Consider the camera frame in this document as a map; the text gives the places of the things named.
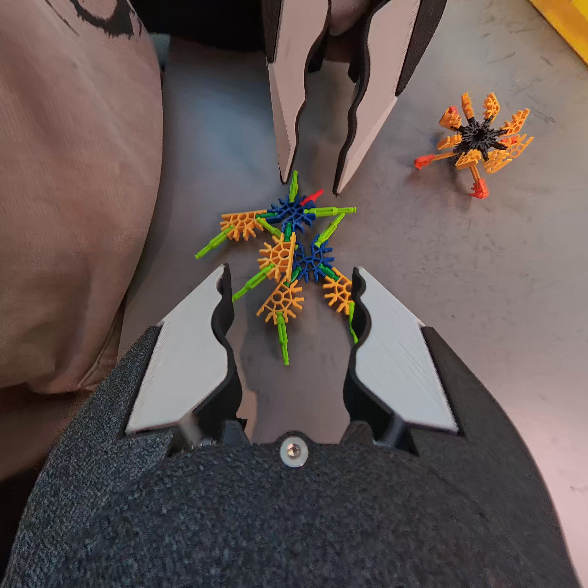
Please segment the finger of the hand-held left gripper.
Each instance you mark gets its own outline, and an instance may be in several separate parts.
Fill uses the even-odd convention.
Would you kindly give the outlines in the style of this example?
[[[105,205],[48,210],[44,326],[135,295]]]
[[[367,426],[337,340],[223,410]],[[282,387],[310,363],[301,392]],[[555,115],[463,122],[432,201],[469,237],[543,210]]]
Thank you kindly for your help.
[[[329,1],[268,1],[268,76],[282,183],[292,170],[307,66],[325,35]]]
[[[382,1],[365,18],[357,93],[337,162],[335,195],[342,193],[357,172],[397,101],[396,90],[419,7],[420,1]]]

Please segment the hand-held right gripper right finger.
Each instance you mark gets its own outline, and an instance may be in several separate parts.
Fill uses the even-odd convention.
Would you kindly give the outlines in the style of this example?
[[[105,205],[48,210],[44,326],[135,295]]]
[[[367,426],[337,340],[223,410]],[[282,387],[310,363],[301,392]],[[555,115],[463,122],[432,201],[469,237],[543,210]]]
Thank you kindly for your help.
[[[364,267],[352,275],[357,336],[343,387],[351,422],[366,423],[375,445],[408,444],[412,429],[457,435],[424,323]]]

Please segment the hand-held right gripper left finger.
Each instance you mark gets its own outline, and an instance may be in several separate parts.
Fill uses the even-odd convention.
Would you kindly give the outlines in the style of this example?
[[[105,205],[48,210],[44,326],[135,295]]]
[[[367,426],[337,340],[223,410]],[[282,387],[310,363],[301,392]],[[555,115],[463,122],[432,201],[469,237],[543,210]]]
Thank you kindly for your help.
[[[158,323],[127,435],[177,426],[194,447],[220,440],[242,401],[226,337],[233,320],[231,271],[224,263]]]

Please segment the yellow black toy wheel assembly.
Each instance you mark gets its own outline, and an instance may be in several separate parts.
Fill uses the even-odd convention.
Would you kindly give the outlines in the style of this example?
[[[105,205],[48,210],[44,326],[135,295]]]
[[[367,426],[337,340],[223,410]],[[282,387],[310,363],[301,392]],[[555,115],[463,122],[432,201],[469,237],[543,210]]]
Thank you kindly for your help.
[[[451,160],[457,171],[468,170],[472,174],[473,187],[470,197],[486,199],[489,189],[481,176],[482,165],[487,174],[494,174],[518,158],[532,143],[534,137],[522,132],[531,110],[518,110],[499,128],[493,124],[501,107],[494,93],[489,93],[483,102],[483,118],[478,121],[467,92],[461,97],[463,115],[457,106],[448,107],[439,125],[452,132],[437,144],[437,153],[421,156],[414,160],[416,169],[421,170],[434,162]]]

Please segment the small blue green toy assembly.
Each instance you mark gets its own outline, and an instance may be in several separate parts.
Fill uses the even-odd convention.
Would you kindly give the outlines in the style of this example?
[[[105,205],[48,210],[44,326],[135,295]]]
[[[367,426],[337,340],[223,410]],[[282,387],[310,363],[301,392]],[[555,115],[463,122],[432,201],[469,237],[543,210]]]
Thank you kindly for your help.
[[[357,334],[352,326],[355,314],[355,302],[352,299],[352,282],[333,265],[332,248],[329,239],[334,234],[345,216],[355,214],[356,207],[331,209],[311,209],[313,214],[329,213],[334,219],[318,233],[311,242],[309,250],[295,239],[292,231],[282,232],[273,236],[274,243],[265,244],[260,250],[259,275],[273,279],[277,285],[257,311],[257,316],[264,317],[266,323],[272,322],[277,328],[282,361],[289,365],[288,331],[290,319],[296,318],[296,311],[302,310],[304,298],[302,283],[322,282],[326,290],[324,299],[328,306],[334,308],[348,318],[349,330],[354,343],[358,342]]]

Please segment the large blue green toy assembly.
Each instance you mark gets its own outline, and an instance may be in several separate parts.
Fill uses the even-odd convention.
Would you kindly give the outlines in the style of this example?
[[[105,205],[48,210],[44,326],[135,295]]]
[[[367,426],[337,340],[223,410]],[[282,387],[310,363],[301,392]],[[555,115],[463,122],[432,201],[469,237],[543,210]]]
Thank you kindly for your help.
[[[302,244],[306,251],[309,250],[314,237],[334,219],[333,216],[329,216],[328,212],[320,213],[319,215],[311,212],[311,209],[331,209],[335,207],[317,207],[316,202],[322,194],[323,190],[320,189],[311,195],[300,195],[298,173],[295,171],[290,182],[288,197],[280,198],[278,203],[272,204],[269,209],[223,214],[220,222],[220,233],[195,254],[195,259],[202,259],[228,240],[235,243],[240,240],[247,241],[250,238],[257,237],[259,232],[267,232],[271,236],[271,241],[264,243],[260,250],[264,248],[265,244],[272,245],[274,243],[273,236],[279,236],[280,233],[286,233],[287,231],[292,231],[298,243]],[[263,280],[273,280],[261,277],[256,281],[255,278],[259,275],[259,271],[246,286],[238,291],[237,298],[244,296],[246,292],[254,289]]]

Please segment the person's left forearm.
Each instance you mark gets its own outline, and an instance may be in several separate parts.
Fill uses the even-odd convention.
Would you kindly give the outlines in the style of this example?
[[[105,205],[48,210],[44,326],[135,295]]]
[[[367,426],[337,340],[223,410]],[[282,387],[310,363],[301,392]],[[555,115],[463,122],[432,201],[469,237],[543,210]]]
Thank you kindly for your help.
[[[150,33],[239,52],[265,47],[261,1],[130,1]]]

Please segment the grey desk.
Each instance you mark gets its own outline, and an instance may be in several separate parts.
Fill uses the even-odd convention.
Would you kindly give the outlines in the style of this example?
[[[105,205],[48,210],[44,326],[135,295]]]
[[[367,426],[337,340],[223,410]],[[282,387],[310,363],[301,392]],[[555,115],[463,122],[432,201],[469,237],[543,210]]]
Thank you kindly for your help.
[[[345,63],[307,79],[294,167],[319,206],[356,206],[329,245],[363,266],[444,338],[525,439],[587,587],[587,67],[528,1],[448,1],[439,27],[354,177],[332,193],[355,87]],[[416,157],[438,121],[489,92],[498,125],[529,108],[525,152],[469,197],[467,171]],[[266,237],[195,253],[226,212],[288,194],[277,170],[263,54],[173,39],[163,83],[164,155],[151,229],[129,288],[122,357],[221,263],[233,289],[258,271]]]

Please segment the yellow plastic bin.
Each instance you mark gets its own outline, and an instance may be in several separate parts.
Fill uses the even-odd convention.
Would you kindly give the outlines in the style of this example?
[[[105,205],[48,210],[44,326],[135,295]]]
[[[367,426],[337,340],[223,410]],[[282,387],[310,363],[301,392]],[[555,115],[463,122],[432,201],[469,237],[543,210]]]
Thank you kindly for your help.
[[[587,1],[530,1],[587,64]]]

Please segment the person's torso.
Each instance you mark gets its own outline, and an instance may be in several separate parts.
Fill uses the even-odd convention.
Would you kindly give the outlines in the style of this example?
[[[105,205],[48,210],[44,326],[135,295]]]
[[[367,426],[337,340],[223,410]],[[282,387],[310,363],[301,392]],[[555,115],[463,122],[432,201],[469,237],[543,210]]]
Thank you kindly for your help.
[[[129,1],[1,1],[1,479],[113,369],[158,195],[155,48]]]

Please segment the dark cloth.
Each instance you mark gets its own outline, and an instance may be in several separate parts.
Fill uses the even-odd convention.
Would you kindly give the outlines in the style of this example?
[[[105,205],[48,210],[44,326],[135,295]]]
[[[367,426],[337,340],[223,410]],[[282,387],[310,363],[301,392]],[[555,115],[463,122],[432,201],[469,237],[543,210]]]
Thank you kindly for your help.
[[[1,578],[5,574],[19,521],[42,465],[40,462],[1,481]]]

